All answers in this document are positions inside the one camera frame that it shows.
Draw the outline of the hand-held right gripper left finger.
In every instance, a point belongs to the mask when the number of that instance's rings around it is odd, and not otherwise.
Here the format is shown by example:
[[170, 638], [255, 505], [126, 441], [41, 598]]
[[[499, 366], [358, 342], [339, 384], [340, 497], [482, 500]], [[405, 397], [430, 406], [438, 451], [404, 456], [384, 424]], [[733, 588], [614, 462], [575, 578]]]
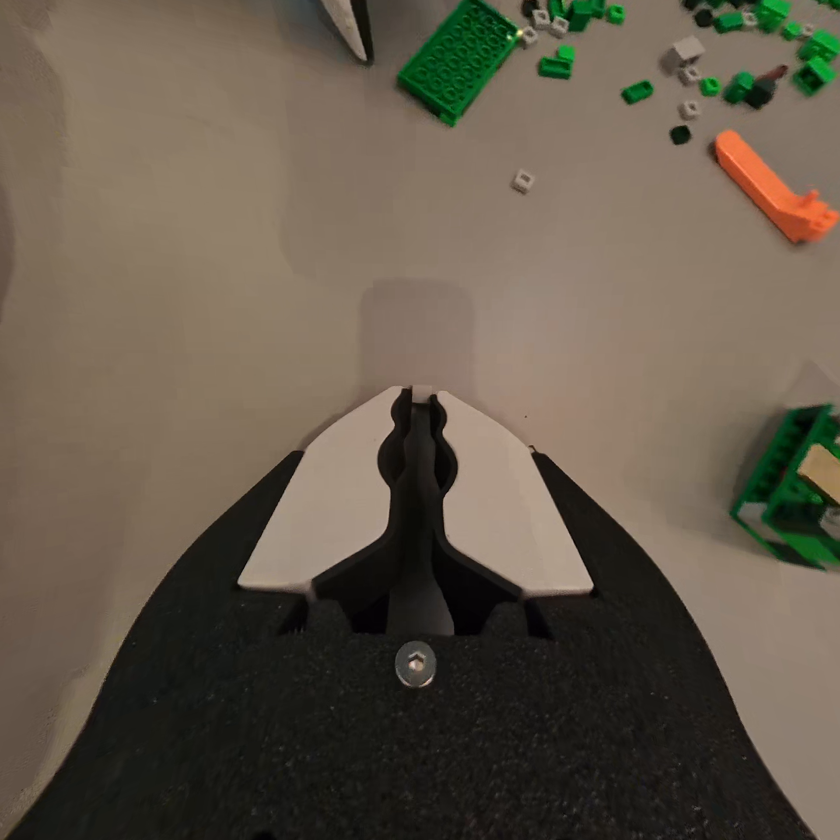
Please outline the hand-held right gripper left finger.
[[343, 561], [386, 534], [392, 482], [380, 455], [410, 418], [413, 391], [391, 386], [325, 427], [302, 452], [237, 583], [247, 591], [317, 595]]

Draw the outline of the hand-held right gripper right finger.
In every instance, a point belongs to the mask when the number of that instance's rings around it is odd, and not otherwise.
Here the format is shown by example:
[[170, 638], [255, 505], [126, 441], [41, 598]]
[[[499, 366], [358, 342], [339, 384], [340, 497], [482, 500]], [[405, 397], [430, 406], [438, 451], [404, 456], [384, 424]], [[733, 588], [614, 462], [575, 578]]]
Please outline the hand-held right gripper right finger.
[[429, 409], [444, 548], [521, 599], [591, 595], [592, 577], [530, 447], [450, 392], [430, 397]]

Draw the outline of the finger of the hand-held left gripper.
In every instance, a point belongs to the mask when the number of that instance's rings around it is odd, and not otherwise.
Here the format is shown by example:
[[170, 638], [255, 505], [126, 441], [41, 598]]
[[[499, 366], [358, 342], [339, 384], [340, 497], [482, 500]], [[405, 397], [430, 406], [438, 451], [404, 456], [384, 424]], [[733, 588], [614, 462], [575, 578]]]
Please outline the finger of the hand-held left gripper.
[[374, 60], [374, 45], [368, 1], [320, 1], [339, 35], [363, 64]]

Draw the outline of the green lego baseplate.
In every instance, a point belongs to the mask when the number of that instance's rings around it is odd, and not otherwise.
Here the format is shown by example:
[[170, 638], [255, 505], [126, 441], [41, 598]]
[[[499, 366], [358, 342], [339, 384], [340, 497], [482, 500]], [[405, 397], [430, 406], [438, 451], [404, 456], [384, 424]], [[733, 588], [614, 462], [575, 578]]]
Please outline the green lego baseplate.
[[521, 36], [521, 28], [487, 2], [460, 2], [399, 70], [396, 84], [453, 128]]

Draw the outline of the pile of small lego pieces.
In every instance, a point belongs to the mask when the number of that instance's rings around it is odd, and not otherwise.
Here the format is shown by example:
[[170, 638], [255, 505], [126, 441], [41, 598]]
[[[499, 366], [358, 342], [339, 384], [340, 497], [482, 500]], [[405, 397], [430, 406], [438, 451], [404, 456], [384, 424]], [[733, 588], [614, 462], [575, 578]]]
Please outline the pile of small lego pieces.
[[[564, 152], [699, 146], [767, 114], [838, 114], [838, 2], [516, 2], [528, 84]], [[698, 62], [659, 60], [696, 36]]]

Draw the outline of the small green lego model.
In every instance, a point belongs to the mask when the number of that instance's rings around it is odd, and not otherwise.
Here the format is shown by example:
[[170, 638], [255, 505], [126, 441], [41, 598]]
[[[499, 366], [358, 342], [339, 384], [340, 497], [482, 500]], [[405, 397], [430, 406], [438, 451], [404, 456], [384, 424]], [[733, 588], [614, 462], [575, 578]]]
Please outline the small green lego model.
[[839, 422], [831, 403], [786, 412], [730, 509], [777, 560], [839, 571]]

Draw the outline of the light grey lego brick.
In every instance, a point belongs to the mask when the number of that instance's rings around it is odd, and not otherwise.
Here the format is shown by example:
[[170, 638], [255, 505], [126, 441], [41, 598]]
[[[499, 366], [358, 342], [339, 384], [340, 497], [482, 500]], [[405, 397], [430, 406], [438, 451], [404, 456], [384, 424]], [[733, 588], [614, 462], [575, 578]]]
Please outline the light grey lego brick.
[[659, 66], [665, 75], [673, 76], [681, 68], [696, 64], [705, 53], [698, 37], [690, 35], [672, 43], [661, 56]]

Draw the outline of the orange brick separator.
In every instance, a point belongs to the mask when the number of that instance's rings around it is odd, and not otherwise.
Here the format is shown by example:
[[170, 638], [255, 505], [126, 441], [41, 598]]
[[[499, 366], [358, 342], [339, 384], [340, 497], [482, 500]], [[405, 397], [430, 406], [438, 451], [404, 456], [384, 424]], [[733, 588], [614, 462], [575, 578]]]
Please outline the orange brick separator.
[[839, 212], [815, 188], [798, 194], [733, 130], [713, 141], [720, 168], [794, 245], [821, 241], [838, 225]]

